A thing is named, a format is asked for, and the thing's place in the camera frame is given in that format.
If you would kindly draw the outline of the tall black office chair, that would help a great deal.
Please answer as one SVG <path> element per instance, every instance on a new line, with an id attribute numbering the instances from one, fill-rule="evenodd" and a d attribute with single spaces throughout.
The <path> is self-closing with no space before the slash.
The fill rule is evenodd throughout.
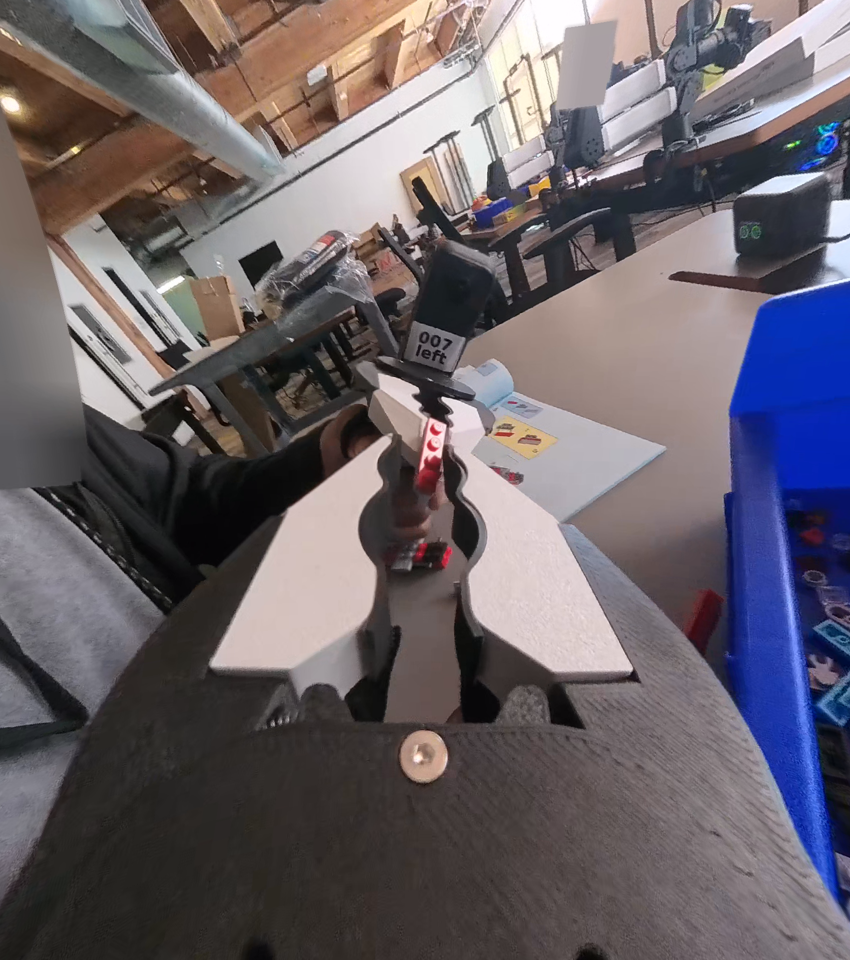
<path id="1" fill-rule="evenodd" d="M 426 227 L 435 228 L 450 242 L 467 246 L 466 239 L 453 224 L 441 204 L 432 196 L 431 191 L 420 176 L 415 176 L 411 180 L 411 188 L 414 197 L 421 205 L 421 209 L 417 213 L 420 223 Z"/>

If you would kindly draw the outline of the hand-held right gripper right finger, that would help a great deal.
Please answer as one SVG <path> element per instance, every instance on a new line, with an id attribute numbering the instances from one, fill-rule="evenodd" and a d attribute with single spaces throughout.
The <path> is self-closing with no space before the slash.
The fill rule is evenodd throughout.
<path id="1" fill-rule="evenodd" d="M 464 558 L 455 612 L 463 721 L 495 721 L 519 688 L 541 693 L 548 712 L 566 685 L 637 679 L 558 520 L 472 453 L 449 454 L 449 498 Z"/>

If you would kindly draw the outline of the red toy brick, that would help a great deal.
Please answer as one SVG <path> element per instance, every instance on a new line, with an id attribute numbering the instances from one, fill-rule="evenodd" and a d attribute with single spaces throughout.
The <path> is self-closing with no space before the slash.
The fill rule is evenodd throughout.
<path id="1" fill-rule="evenodd" d="M 423 497 L 431 498 L 442 479 L 446 439 L 447 426 L 441 420 L 429 417 L 423 428 L 414 477 L 414 489 Z"/>

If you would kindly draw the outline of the red and black toy model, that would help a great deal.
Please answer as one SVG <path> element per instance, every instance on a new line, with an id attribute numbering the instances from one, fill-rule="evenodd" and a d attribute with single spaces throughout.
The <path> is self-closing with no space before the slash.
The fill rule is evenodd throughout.
<path id="1" fill-rule="evenodd" d="M 386 568 L 393 572 L 409 573 L 415 570 L 437 571 L 447 568 L 453 555 L 453 546 L 442 539 L 408 540 L 395 542 L 383 556 Z"/>

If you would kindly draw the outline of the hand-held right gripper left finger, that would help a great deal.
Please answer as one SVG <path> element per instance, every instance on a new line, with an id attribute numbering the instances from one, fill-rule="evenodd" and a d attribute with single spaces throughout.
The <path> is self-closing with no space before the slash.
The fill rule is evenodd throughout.
<path id="1" fill-rule="evenodd" d="M 401 469 L 398 438 L 384 436 L 288 509 L 211 672 L 278 680 L 296 699 L 330 687 L 355 719 L 383 720 L 400 642 L 385 555 Z"/>

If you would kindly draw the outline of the person's left hand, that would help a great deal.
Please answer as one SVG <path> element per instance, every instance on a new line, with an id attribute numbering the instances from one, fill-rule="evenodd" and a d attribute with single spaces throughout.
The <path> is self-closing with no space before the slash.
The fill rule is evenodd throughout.
<path id="1" fill-rule="evenodd" d="M 320 452 L 324 477 L 330 478 L 348 462 L 356 459 L 379 438 L 367 408 L 351 405 L 326 423 L 320 432 Z M 415 487 L 415 470 L 401 462 L 399 479 L 391 493 L 391 528 L 396 541 L 418 541 L 431 532 L 436 512 L 448 504 L 444 479 L 438 480 L 429 500 L 424 500 Z"/>

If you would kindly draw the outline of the plastic-wrapped dark bundle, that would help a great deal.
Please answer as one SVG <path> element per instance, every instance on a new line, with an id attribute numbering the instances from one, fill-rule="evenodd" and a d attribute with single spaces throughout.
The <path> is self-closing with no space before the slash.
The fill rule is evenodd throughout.
<path id="1" fill-rule="evenodd" d="M 298 255 L 271 265 L 254 286 L 255 303 L 267 315 L 279 315 L 326 285 L 354 252 L 359 235 L 329 230 Z"/>

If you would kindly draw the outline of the pale instruction booklet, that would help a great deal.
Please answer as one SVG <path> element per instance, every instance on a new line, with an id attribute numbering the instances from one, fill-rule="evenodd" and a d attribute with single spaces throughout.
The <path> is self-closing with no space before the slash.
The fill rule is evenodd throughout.
<path id="1" fill-rule="evenodd" d="M 455 378 L 494 417 L 475 456 L 559 522 L 569 522 L 667 450 L 516 391 L 510 371 L 496 359 L 461 366 Z"/>

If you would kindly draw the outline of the black cube device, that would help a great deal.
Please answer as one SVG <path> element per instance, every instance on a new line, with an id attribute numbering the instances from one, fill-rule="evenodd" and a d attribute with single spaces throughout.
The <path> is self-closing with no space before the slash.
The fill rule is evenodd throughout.
<path id="1" fill-rule="evenodd" d="M 800 254 L 828 236 L 831 183 L 823 172 L 784 174 L 743 192 L 733 202 L 733 236 L 740 258 Z"/>

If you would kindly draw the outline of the blue plastic bin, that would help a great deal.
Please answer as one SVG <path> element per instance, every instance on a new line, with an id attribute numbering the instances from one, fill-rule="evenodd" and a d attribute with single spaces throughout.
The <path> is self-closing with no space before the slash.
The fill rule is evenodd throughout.
<path id="1" fill-rule="evenodd" d="M 733 694 L 839 918 L 786 502 L 850 492 L 850 280 L 759 310 L 729 409 Z"/>

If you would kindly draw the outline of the steel workbench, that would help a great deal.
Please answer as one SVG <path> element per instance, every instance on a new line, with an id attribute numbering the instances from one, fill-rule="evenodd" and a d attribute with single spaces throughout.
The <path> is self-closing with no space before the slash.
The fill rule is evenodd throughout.
<path id="1" fill-rule="evenodd" d="M 332 334 L 333 330 L 343 322 L 342 314 L 352 307 L 359 308 L 365 316 L 368 326 L 374 333 L 380 353 L 396 357 L 399 354 L 398 341 L 375 300 L 364 299 L 358 293 L 326 285 L 307 295 L 275 322 L 257 325 L 233 342 L 213 349 L 210 354 L 189 362 L 170 377 L 149 388 L 148 393 L 155 397 L 166 391 L 184 387 L 199 391 L 238 432 L 247 453 L 254 457 L 264 455 L 271 450 L 271 447 L 263 443 L 247 419 L 227 399 L 221 383 L 230 376 L 242 376 L 244 382 L 250 385 L 264 411 L 275 421 L 287 438 L 315 426 L 343 406 L 354 402 L 359 395 L 354 389 L 348 389 L 344 393 L 338 391 L 326 375 L 326 371 L 318 368 L 317 358 L 312 349 L 314 342 Z M 306 356 L 316 380 L 323 384 L 323 389 L 329 396 L 328 402 L 323 407 L 298 419 L 286 414 L 274 391 L 268 388 L 261 378 L 254 376 L 254 368 L 275 356 L 288 353 L 300 353 Z"/>

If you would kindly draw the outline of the flat red toy plate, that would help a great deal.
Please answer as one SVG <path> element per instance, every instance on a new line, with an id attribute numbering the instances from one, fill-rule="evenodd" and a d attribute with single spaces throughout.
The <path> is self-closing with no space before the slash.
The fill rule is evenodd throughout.
<path id="1" fill-rule="evenodd" d="M 683 634 L 702 657 L 706 657 L 724 608 L 725 598 L 710 588 L 700 590 L 695 596 L 695 604 L 683 628 Z"/>

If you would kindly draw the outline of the black monitor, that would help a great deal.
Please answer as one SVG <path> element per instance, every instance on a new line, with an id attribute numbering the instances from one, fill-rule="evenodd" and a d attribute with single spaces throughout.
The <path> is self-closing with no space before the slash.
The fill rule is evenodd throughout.
<path id="1" fill-rule="evenodd" d="M 239 267 L 252 288 L 284 260 L 283 252 L 276 241 L 269 241 L 239 258 Z"/>

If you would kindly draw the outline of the white flat box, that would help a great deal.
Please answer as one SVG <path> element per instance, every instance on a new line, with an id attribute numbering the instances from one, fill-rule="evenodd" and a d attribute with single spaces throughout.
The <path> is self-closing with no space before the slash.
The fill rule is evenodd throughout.
<path id="1" fill-rule="evenodd" d="M 762 100 L 850 57 L 850 1 L 822 1 L 754 47 L 697 99 L 693 122 Z"/>

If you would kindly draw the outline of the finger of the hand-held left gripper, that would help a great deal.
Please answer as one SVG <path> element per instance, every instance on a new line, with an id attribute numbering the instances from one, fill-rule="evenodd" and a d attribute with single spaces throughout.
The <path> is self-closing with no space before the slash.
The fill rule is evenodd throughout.
<path id="1" fill-rule="evenodd" d="M 428 414 L 418 397 L 419 387 L 394 375 L 379 375 L 372 390 L 368 416 L 383 435 L 395 435 L 404 445 L 419 445 Z"/>
<path id="2" fill-rule="evenodd" d="M 479 441 L 491 432 L 491 411 L 477 401 L 443 397 L 448 443 L 456 454 L 472 453 Z"/>

